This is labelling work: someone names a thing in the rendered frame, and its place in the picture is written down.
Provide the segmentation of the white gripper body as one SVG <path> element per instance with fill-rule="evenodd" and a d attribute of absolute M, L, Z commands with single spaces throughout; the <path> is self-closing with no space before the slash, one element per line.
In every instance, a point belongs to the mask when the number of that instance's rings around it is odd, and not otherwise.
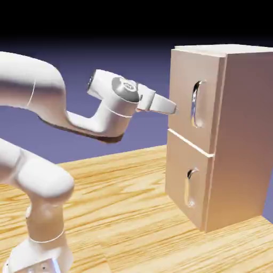
<path fill-rule="evenodd" d="M 174 114 L 176 104 L 168 98 L 155 93 L 149 110 L 161 114 Z"/>

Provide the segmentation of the light wooden cabinet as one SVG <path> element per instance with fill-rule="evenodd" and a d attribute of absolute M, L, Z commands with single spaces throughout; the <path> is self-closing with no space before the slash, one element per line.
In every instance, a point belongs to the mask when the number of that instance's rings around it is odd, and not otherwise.
<path fill-rule="evenodd" d="M 226 55 L 203 231 L 261 215 L 273 169 L 273 47 L 218 44 L 174 49 Z"/>

